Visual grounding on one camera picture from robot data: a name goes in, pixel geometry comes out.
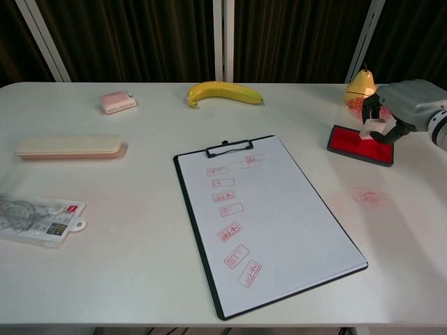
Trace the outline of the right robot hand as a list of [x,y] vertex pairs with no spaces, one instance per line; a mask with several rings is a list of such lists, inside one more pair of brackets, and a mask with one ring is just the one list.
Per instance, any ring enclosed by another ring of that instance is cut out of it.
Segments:
[[381,85],[362,102],[362,121],[378,119],[384,107],[395,119],[385,135],[370,136],[382,144],[393,144],[410,132],[426,132],[431,141],[446,150],[446,90],[422,79]]

